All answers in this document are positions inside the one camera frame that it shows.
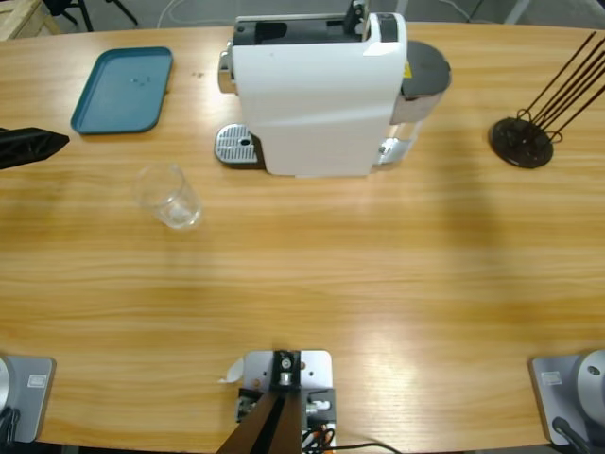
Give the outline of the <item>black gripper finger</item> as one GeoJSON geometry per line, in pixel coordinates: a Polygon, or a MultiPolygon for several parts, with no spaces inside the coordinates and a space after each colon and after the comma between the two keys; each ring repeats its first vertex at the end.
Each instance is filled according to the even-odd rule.
{"type": "Polygon", "coordinates": [[[2,169],[46,160],[70,142],[67,135],[34,127],[2,128],[0,136],[2,169]]]}

